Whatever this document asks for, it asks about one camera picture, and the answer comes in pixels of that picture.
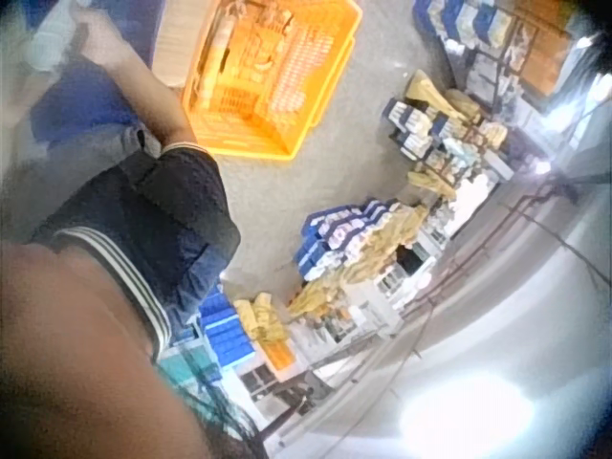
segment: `blue package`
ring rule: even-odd
[[[478,36],[478,38],[488,45],[491,45],[491,41],[489,40],[489,29],[491,28],[496,12],[496,7],[483,3],[478,7],[478,13],[476,14],[476,17],[474,17],[473,21],[476,36]]]

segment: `blue crate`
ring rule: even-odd
[[[425,33],[429,35],[436,36],[438,31],[433,27],[433,23],[429,18],[429,6],[431,5],[431,0],[416,0],[414,2],[414,7],[412,8],[412,17],[414,17],[417,26],[420,26],[419,29],[422,29]]]
[[[457,17],[463,8],[464,0],[447,0],[446,7],[442,10],[440,18],[447,30],[448,38],[461,43],[461,37],[457,30]]]
[[[491,45],[491,41],[489,40],[489,29],[491,28],[496,12],[496,7],[483,3],[478,7],[478,13],[473,21],[476,36],[488,45]]]

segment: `gray floor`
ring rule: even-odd
[[[245,293],[287,300],[301,279],[292,262],[307,214],[405,185],[409,163],[388,139],[381,112],[417,69],[444,85],[444,60],[414,28],[412,2],[360,0],[363,20],[348,67],[321,125],[289,164],[218,158],[242,244],[226,275]]]

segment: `yellow package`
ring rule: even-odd
[[[407,98],[425,101],[450,118],[467,120],[463,114],[452,108],[452,105],[450,105],[450,103],[448,103],[448,101],[438,92],[433,82],[422,70],[417,70],[414,73],[405,96]]]

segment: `bright light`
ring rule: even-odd
[[[574,120],[575,112],[576,107],[573,105],[562,105],[554,109],[550,115],[544,119],[544,123],[548,129],[562,132],[572,123],[572,120]]]
[[[417,280],[417,289],[422,290],[431,282],[431,273],[423,274],[419,280]]]
[[[537,175],[548,174],[551,171],[551,164],[548,161],[536,161],[534,171]]]
[[[576,43],[576,49],[577,50],[583,50],[584,48],[588,48],[592,44],[593,44],[593,40],[591,39],[591,37],[590,36],[584,36],[583,38],[578,40],[578,43]]]
[[[401,428],[416,457],[472,459],[509,444],[532,417],[532,404],[514,386],[481,374],[418,397],[406,408]]]
[[[589,95],[587,97],[597,102],[602,102],[610,96],[611,92],[612,92],[612,75],[599,74],[595,78],[595,81],[593,82],[593,86],[591,86]]]

